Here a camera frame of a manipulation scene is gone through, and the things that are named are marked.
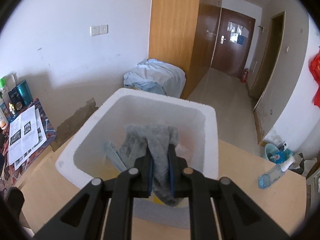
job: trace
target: colorful tablecloth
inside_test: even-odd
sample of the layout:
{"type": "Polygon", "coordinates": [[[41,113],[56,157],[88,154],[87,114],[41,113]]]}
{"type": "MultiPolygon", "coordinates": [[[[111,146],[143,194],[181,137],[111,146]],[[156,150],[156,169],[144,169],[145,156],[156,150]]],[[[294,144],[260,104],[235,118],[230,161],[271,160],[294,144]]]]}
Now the colorful tablecloth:
{"type": "Polygon", "coordinates": [[[5,143],[0,148],[0,154],[4,156],[5,163],[4,169],[0,177],[0,196],[6,197],[8,189],[13,187],[17,180],[21,177],[21,175],[26,171],[26,169],[33,163],[33,161],[49,146],[49,144],[55,139],[57,136],[56,131],[52,127],[47,115],[45,114],[41,103],[38,98],[36,98],[28,107],[24,107],[22,112],[31,106],[35,105],[35,108],[39,109],[42,125],[44,128],[45,135],[47,137],[47,141],[36,150],[16,171],[14,170],[14,164],[8,165],[8,146],[9,146],[9,127],[3,131],[5,136],[5,143]]]}

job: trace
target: blue paper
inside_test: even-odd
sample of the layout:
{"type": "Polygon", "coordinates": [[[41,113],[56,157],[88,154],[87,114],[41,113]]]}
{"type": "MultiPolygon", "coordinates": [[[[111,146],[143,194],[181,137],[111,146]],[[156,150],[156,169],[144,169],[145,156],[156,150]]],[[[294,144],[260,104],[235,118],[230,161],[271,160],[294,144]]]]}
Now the blue paper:
{"type": "Polygon", "coordinates": [[[244,44],[244,36],[242,35],[239,35],[238,36],[238,40],[237,40],[237,43],[240,44],[240,45],[243,45],[244,44]]]}

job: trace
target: teal canister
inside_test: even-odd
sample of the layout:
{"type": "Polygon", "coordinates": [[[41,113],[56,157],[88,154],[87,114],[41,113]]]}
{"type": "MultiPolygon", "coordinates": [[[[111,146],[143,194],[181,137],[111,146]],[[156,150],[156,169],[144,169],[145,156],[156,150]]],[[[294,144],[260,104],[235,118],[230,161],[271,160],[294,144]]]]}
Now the teal canister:
{"type": "Polygon", "coordinates": [[[25,106],[28,106],[32,101],[33,97],[31,95],[27,81],[24,79],[16,86],[18,93],[23,100],[25,106]]]}

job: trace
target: wooden wardrobe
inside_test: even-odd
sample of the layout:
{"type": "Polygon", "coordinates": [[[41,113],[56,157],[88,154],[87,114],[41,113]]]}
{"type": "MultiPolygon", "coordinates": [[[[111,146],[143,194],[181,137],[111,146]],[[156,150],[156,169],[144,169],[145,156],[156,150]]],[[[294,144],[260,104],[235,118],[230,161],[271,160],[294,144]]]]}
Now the wooden wardrobe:
{"type": "Polygon", "coordinates": [[[211,65],[222,0],[152,0],[149,58],[186,73],[187,98],[211,65]]]}

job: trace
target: fire extinguisher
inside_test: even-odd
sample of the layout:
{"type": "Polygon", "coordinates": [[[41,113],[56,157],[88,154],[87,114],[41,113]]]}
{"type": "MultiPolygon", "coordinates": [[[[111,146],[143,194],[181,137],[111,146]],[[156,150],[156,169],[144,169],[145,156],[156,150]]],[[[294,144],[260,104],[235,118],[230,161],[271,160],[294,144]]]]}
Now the fire extinguisher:
{"type": "Polygon", "coordinates": [[[248,76],[248,73],[249,73],[249,69],[245,68],[243,70],[243,73],[242,73],[242,76],[241,76],[241,83],[245,83],[246,79],[247,79],[247,76],[248,76]]]}

